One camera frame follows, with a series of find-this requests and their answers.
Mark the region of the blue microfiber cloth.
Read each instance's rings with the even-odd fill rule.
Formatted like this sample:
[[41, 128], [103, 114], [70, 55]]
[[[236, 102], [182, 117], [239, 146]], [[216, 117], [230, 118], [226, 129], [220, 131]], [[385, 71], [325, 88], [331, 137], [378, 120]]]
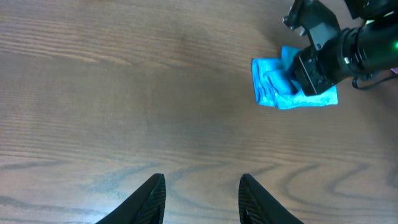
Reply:
[[299, 82], [289, 77], [288, 69], [299, 51], [294, 47], [283, 46], [279, 58], [252, 60], [252, 81], [257, 104], [280, 110], [338, 104], [335, 86], [321, 95], [305, 96]]

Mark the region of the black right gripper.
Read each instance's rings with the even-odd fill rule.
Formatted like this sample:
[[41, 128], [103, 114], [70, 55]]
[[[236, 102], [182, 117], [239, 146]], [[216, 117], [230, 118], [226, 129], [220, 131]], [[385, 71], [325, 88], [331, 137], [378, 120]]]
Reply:
[[346, 78], [372, 79], [397, 66], [397, 27], [345, 29], [319, 51], [294, 58], [293, 74], [306, 96], [320, 95]]

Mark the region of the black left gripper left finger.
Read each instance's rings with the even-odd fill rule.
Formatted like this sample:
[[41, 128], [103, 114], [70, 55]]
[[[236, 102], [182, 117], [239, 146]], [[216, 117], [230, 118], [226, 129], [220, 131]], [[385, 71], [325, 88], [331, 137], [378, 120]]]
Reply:
[[165, 177], [156, 173], [96, 224], [163, 224]]

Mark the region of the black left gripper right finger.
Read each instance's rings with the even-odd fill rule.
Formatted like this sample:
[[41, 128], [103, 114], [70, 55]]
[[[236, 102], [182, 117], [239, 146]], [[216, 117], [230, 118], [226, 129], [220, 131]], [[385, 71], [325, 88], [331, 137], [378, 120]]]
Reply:
[[240, 178], [238, 207], [241, 224], [303, 224], [250, 174]]

